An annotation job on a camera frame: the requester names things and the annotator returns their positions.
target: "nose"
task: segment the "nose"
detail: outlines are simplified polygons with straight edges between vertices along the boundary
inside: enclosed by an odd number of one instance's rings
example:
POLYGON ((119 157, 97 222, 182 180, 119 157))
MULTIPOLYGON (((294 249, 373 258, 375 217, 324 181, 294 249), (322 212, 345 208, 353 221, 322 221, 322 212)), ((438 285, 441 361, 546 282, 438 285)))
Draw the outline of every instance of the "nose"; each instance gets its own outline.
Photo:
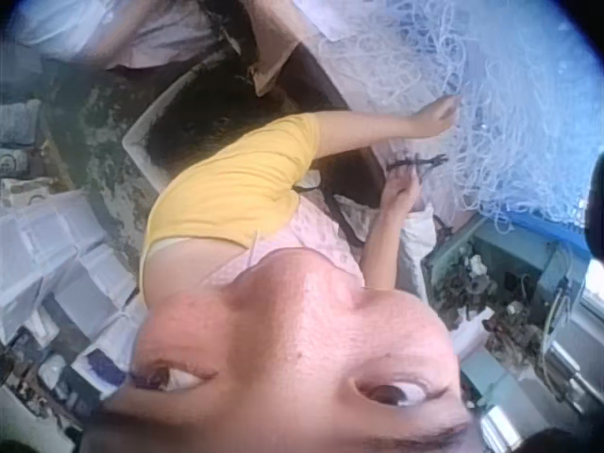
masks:
POLYGON ((233 286, 239 306, 229 368, 239 377, 306 400, 337 391, 355 339, 351 313, 360 284, 308 250, 284 250, 233 286))

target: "freckled skin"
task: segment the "freckled skin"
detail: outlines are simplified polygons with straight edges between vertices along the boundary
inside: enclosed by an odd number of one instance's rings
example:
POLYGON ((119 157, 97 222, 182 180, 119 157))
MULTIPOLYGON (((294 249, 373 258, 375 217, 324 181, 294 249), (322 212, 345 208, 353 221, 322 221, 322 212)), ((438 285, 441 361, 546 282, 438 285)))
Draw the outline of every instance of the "freckled skin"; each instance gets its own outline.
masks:
POLYGON ((232 432, 400 435, 466 417, 458 360, 438 316, 410 294, 359 287, 306 249, 279 250, 225 288, 152 309, 134 369, 156 360, 213 378, 182 394, 123 389, 109 407, 207 428, 217 448, 232 432), (357 390, 393 380, 445 390, 445 410, 401 415, 357 390))

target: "fingers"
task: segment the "fingers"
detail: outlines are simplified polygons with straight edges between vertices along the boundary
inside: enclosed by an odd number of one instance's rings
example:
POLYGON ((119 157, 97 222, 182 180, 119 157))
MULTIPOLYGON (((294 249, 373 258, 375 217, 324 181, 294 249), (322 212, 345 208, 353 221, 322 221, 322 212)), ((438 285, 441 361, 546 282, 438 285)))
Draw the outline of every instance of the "fingers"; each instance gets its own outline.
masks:
POLYGON ((440 105, 436 111, 436 117, 438 120, 444 121, 455 114, 460 105, 461 98, 459 96, 443 96, 439 101, 440 105))
POLYGON ((401 165, 388 173, 386 184, 399 191, 419 185, 419 176, 414 165, 401 165))

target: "floor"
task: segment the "floor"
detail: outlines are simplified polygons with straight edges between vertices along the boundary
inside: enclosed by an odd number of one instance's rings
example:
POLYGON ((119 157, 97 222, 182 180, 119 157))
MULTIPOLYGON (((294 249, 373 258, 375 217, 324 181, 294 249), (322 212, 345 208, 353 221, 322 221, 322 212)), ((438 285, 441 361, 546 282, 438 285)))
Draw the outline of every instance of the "floor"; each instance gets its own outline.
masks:
POLYGON ((136 272, 146 218, 157 194, 121 141, 148 105, 188 66, 124 76, 57 61, 43 65, 38 96, 50 143, 75 187, 87 191, 111 245, 136 272))

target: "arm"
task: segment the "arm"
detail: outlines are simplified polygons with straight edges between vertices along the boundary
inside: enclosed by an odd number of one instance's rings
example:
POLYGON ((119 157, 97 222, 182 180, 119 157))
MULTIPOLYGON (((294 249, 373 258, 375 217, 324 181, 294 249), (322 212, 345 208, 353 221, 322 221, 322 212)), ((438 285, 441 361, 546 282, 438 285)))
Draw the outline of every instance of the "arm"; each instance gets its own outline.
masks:
POLYGON ((421 139, 439 135, 453 125, 458 104, 457 96, 441 97, 407 117, 352 111, 316 113, 319 124, 316 158, 393 138, 421 139))
POLYGON ((362 251, 361 271, 367 288, 394 289, 400 230, 419 193, 414 169, 400 167, 388 174, 379 214, 362 251))

